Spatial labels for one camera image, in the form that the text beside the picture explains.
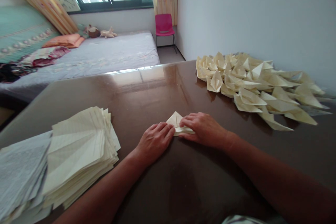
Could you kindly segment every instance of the wooden table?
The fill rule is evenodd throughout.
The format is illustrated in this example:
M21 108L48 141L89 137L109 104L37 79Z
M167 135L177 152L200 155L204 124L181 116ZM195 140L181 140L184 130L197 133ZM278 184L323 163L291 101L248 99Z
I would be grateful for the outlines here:
M238 111L232 99L207 91L196 77L195 61L54 82L0 134L0 147L49 131L91 106L111 112L120 160L152 124L166 121L175 111L182 116L201 111L336 190L335 106L333 115L315 118L318 126L277 116L295 130L274 131L257 114ZM56 209L43 222L52 222L62 211ZM129 192L114 222L221 223L232 214L267 221L275 212L224 153L175 137Z

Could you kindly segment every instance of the bed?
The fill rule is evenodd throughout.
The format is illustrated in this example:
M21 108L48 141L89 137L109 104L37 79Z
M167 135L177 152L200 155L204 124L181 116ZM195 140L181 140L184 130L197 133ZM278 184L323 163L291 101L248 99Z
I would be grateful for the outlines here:
M26 31L27 28L21 27L21 30ZM115 38L88 38L79 48L58 59L55 65L39 68L37 72L11 84L0 83L0 93L31 102L54 81L158 64L160 60L150 31L123 33Z

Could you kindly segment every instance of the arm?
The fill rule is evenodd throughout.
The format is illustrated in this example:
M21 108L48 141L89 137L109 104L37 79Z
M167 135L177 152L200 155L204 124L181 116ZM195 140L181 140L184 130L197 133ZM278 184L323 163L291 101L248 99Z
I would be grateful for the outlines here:
M336 223L336 194L309 176L225 130L207 114L191 113L181 120L183 126L196 134L180 137L224 151L288 223Z
M174 133L173 125L166 122L152 125L138 146L54 223L111 223L128 191L164 153Z

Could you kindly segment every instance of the wrist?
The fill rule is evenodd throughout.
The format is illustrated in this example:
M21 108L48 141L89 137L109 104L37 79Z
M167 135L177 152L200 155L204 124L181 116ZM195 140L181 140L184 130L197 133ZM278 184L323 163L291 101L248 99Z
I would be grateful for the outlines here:
M145 170L151 165L137 148L132 150L127 158L130 159L133 165L137 166L138 169Z
M222 139L221 150L224 151L226 154L229 154L233 146L237 144L237 142L239 142L240 140L241 138L237 134L228 131Z

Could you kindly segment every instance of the blanket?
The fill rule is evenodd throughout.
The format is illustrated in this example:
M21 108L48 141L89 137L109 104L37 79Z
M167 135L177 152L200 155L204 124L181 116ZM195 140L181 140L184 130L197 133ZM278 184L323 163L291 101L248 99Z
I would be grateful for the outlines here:
M44 67L56 63L56 59L70 52L66 47L47 47L38 49L20 62L21 65L28 67Z

